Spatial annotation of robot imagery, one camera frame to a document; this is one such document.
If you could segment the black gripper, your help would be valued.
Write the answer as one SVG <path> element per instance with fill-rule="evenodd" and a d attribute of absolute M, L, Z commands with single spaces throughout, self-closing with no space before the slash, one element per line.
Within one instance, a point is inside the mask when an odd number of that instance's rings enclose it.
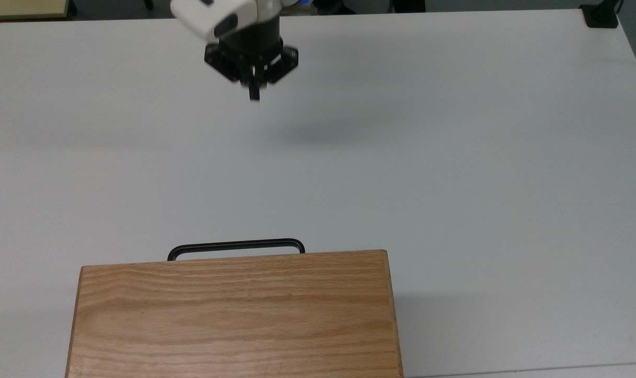
<path fill-rule="evenodd" d="M 248 26 L 205 48 L 205 63 L 229 81 L 248 88 L 249 100 L 260 89 L 283 79 L 299 66 L 299 51 L 285 45 L 280 20 Z"/>

